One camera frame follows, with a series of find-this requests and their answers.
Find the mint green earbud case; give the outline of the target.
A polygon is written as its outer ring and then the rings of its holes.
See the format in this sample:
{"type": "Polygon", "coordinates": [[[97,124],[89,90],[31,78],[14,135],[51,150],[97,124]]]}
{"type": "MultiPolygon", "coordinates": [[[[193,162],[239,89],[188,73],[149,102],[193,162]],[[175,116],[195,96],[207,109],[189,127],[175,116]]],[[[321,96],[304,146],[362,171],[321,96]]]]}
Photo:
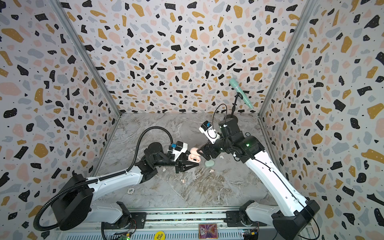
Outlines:
{"type": "Polygon", "coordinates": [[[213,160],[205,161],[205,166],[207,168],[211,168],[215,165],[215,162],[213,160]]]}

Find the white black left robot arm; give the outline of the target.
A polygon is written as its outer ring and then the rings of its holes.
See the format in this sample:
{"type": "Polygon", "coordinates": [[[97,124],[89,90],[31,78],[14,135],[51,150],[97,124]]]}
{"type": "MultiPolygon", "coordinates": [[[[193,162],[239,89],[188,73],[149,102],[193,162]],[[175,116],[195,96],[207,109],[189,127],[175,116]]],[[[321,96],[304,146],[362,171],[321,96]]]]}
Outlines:
{"type": "Polygon", "coordinates": [[[120,229],[132,225],[137,218],[122,202],[104,206],[97,204],[96,200],[119,189],[149,181],[158,173],[159,167],[175,167],[176,173],[180,173],[197,167],[200,162],[198,149],[188,150],[186,143],[172,144],[169,151],[164,153],[163,146],[154,142],[128,171],[88,179],[82,175],[72,177],[65,185],[69,192],[52,204],[58,227],[67,231],[82,223],[105,223],[108,227],[120,229]]]}

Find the pink earbud case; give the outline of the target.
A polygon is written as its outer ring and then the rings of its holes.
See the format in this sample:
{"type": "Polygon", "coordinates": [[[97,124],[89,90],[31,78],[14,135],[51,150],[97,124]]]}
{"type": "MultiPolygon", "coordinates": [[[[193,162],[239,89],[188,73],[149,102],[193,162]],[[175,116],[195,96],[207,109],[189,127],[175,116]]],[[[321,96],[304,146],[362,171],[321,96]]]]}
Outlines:
{"type": "Polygon", "coordinates": [[[188,161],[193,163],[201,162],[201,155],[198,153],[198,148],[191,148],[190,154],[188,155],[188,161]]]}

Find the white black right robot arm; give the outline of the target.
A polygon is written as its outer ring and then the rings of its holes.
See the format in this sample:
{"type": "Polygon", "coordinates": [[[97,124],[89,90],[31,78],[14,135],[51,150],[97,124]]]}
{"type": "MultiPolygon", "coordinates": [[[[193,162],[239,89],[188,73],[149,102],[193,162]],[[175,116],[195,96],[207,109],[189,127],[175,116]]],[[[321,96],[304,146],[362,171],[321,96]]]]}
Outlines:
{"type": "Polygon", "coordinates": [[[273,226],[283,239],[293,240],[314,220],[320,210],[319,204],[305,198],[288,182],[261,142],[250,134],[243,134],[237,119],[222,120],[218,131],[211,122],[205,121],[199,130],[208,138],[208,142],[197,150],[200,156],[211,160],[222,153],[232,155],[235,161],[245,164],[257,175],[277,203],[273,207],[249,200],[236,215],[227,213],[228,226],[253,227],[263,223],[273,226]]]}

